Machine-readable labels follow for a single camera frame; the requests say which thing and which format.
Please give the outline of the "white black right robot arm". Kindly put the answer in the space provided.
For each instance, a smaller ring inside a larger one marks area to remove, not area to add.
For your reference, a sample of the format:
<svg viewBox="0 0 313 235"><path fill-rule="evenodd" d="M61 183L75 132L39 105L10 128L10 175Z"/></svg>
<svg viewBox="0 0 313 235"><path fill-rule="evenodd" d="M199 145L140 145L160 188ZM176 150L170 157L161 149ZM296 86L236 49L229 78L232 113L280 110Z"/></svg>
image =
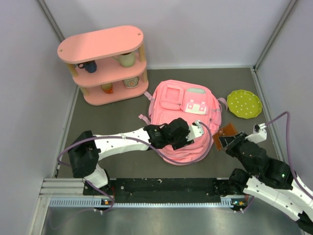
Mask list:
<svg viewBox="0 0 313 235"><path fill-rule="evenodd" d="M213 138L218 150L238 159L244 167L234 169L229 177L232 193L259 198L286 214L303 231L313 233L313 193L288 164L269 157L265 149L246 139L244 132L234 136L216 133Z"/></svg>

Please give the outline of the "brown leather wallet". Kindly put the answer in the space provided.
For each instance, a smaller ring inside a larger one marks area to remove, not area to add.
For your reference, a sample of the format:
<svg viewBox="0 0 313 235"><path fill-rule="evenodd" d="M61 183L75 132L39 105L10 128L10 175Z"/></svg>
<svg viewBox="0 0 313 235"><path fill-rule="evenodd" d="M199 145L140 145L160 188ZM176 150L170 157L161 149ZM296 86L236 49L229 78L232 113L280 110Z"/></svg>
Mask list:
<svg viewBox="0 0 313 235"><path fill-rule="evenodd" d="M238 134L233 123L229 123L221 127L217 133L213 135L214 144L218 151L224 149L228 144L234 140L234 136Z"/></svg>

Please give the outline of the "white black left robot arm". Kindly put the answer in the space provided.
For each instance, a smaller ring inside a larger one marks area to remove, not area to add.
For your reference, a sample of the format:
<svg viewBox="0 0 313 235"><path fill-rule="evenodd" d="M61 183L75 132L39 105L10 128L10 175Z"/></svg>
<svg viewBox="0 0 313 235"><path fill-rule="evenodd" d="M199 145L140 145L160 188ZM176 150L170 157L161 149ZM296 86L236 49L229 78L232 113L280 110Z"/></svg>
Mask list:
<svg viewBox="0 0 313 235"><path fill-rule="evenodd" d="M177 150L193 144L202 135L203 130L197 123L189 125L182 118L177 118L169 124L150 124L112 136L93 135L92 131L85 131L67 153L73 177L85 179L100 194L106 194L110 191L111 183L106 170L98 164L102 159L130 151L163 149L168 145Z"/></svg>

